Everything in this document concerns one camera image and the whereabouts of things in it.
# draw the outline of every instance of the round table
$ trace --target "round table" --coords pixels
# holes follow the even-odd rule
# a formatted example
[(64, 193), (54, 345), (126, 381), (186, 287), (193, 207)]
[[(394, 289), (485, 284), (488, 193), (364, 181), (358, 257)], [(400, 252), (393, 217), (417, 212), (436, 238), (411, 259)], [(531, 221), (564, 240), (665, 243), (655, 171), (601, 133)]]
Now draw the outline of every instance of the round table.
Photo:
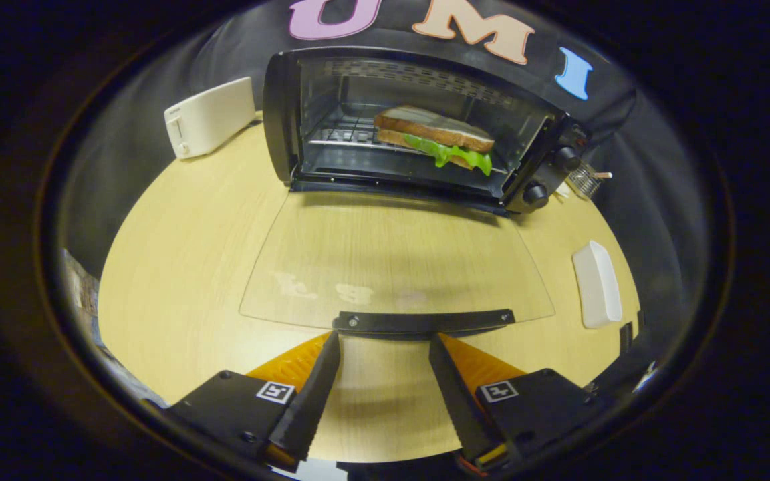
[[(99, 327), (106, 346), (174, 403), (222, 369), (251, 371), (323, 334), (241, 314), (266, 238), (281, 235), (270, 234), (279, 212), (305, 209), (298, 200), (315, 194), (288, 192), (275, 176), (262, 123), (207, 156), (171, 162), (132, 207), (104, 265)], [(297, 198), (287, 203), (288, 196)], [(359, 217), (368, 208), (340, 207), (343, 216)], [(595, 205), (574, 194), (555, 195), (543, 209), (502, 222), (513, 223), (531, 253), (553, 314), (461, 340), (522, 371), (552, 368), (586, 385), (620, 355), (624, 323), (638, 334), (638, 294), (620, 245)], [(437, 238), (426, 243), (449, 241)], [(623, 320), (601, 329), (583, 326), (571, 261), (590, 240), (608, 250), (623, 304)], [(309, 456), (393, 462), (459, 448), (427, 360), (428, 342), (342, 335), (340, 347), (342, 363)]]

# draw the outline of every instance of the white dish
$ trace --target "white dish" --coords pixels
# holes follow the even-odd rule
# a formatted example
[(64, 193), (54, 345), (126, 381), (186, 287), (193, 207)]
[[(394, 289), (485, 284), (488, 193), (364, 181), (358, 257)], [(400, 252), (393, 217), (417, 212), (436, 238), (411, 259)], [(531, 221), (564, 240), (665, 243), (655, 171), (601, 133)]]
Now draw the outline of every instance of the white dish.
[(584, 327), (599, 329), (623, 320), (620, 287), (608, 250), (591, 240), (572, 255), (572, 264), (578, 277)]

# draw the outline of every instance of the letter m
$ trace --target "letter m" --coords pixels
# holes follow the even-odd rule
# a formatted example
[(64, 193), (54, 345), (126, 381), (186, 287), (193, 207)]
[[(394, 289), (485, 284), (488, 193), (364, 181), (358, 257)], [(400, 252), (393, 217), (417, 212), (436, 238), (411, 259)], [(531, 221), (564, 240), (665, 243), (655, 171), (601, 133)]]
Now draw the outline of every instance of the letter m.
[(525, 42), (534, 29), (507, 15), (483, 18), (468, 0), (431, 0), (427, 18), (413, 25), (412, 29), (422, 35), (454, 39), (456, 33), (450, 29), (451, 19), (456, 22), (465, 43), (474, 45), (494, 33), (492, 41), (483, 44), (488, 51), (519, 65), (528, 63)]

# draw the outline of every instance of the bread slice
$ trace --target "bread slice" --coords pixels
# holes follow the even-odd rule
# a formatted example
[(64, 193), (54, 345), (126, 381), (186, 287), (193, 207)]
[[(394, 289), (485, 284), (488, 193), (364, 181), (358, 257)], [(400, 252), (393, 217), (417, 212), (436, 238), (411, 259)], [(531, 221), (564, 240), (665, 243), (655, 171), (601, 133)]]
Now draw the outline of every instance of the bread slice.
[(458, 146), (482, 154), (488, 153), (495, 145), (495, 140), (482, 128), (415, 106), (398, 106), (380, 112), (373, 123), (380, 129), (412, 134), (445, 146)]
[[(387, 128), (380, 128), (376, 132), (376, 140), (379, 140), (380, 142), (387, 142), (389, 144), (394, 144), (397, 146), (409, 147), (410, 149), (414, 148), (410, 146), (408, 142), (406, 142), (406, 139), (404, 139), (402, 132), (397, 132), (396, 130), (388, 130)], [(449, 160), (450, 162), (453, 162), (453, 164), (459, 165), (459, 167), (468, 168), (468, 170), (472, 170), (474, 168), (474, 167), (471, 167), (471, 165), (468, 164), (468, 162), (465, 162), (465, 159), (461, 158), (461, 156), (452, 155), (447, 160)]]

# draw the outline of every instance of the pink letter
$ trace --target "pink letter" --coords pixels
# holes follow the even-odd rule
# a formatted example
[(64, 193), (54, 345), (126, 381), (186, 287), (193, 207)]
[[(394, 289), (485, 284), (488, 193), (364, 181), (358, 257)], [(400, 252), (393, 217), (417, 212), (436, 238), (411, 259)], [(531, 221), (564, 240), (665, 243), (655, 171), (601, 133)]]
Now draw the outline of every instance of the pink letter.
[(488, 51), (519, 65), (528, 63), (525, 42), (534, 29), (507, 15), (483, 18), (468, 0), (431, 0), (427, 18), (413, 25), (412, 30), (439, 39), (454, 39), (456, 33), (450, 29), (451, 19), (456, 21), (456, 27), (468, 45), (494, 33), (492, 41), (483, 44)]
[(373, 25), (382, 0), (355, 0), (352, 17), (342, 23), (325, 24), (320, 21), (329, 0), (302, 0), (290, 5), (290, 35), (301, 40), (339, 39), (358, 33)]

